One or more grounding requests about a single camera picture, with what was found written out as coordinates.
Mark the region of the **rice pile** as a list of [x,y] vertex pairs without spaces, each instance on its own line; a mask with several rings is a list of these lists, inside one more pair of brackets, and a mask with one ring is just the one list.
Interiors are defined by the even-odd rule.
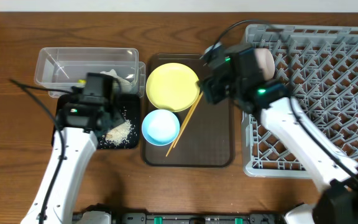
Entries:
[[132,149],[137,145],[137,133],[131,114],[124,106],[120,109],[125,122],[111,129],[104,136],[105,149]]

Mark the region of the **white tissue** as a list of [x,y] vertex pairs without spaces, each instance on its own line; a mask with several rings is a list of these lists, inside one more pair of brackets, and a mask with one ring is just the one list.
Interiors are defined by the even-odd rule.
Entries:
[[118,79],[120,86],[121,86],[121,90],[123,93],[129,93],[132,90],[131,83],[128,80],[120,77],[116,73],[115,69],[111,69],[109,72],[102,71],[101,74],[109,75],[109,76],[112,76],[112,77]]

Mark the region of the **light blue bowl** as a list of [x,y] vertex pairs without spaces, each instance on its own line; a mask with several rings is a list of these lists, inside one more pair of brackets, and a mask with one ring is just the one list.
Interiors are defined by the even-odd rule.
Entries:
[[153,110],[144,118],[141,131],[148,143],[154,146],[166,146],[178,137],[180,122],[171,111]]

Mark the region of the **pink plastic bowl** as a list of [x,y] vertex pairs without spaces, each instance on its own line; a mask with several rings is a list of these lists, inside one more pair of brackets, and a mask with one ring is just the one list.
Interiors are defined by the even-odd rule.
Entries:
[[272,53],[265,48],[254,49],[259,68],[262,69],[265,80],[273,78],[275,73],[275,62]]

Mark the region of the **wooden chopstick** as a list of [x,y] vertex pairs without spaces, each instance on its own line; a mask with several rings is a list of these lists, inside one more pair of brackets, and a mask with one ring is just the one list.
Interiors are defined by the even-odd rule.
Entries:
[[187,127],[188,122],[190,121],[196,107],[198,106],[198,103],[200,102],[201,98],[203,96],[203,92],[200,93],[200,95],[197,97],[196,101],[194,102],[194,104],[191,106],[189,112],[187,113],[184,122],[181,125],[180,128],[180,132],[178,134],[178,136],[176,137],[176,139],[172,142],[171,146],[169,147],[169,150],[166,153],[166,157],[170,154],[171,150],[173,148],[175,148],[175,146],[177,145],[178,140],[180,139],[181,135],[183,134],[185,128]]
[[187,125],[188,125],[188,123],[190,122],[190,119],[191,119],[193,113],[195,112],[195,109],[196,109],[196,107],[198,106],[198,103],[200,102],[200,100],[201,100],[203,94],[204,94],[204,92],[202,91],[202,92],[200,93],[200,95],[197,97],[195,103],[194,103],[194,104],[192,105],[192,107],[190,108],[190,110],[189,110],[189,112],[188,112],[188,114],[187,114],[187,116],[186,116],[186,118],[185,118],[185,120],[184,120],[184,122],[183,122],[183,124],[182,124],[182,126],[181,126],[181,130],[180,130],[180,132],[179,132],[179,135],[178,135],[178,137],[176,138],[176,140],[175,140],[175,142],[174,142],[174,144],[173,144],[173,148],[175,148],[175,146],[177,145],[179,139],[181,138],[181,135],[183,134],[185,128],[186,128]]

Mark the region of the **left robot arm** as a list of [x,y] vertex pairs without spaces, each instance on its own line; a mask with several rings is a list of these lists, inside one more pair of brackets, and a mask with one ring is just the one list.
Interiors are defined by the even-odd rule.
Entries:
[[83,87],[62,90],[65,104],[52,114],[52,154],[23,223],[71,223],[86,167],[99,139],[125,122],[117,107],[122,92],[111,75],[88,73]]

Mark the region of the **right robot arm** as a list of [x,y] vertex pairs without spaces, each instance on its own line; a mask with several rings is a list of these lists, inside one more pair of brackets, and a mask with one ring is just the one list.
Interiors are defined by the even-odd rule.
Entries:
[[296,157],[309,173],[320,199],[283,215],[284,223],[358,223],[358,162],[341,152],[302,111],[297,99],[273,79],[272,53],[250,44],[217,43],[202,59],[211,76],[200,81],[206,101],[237,102]]

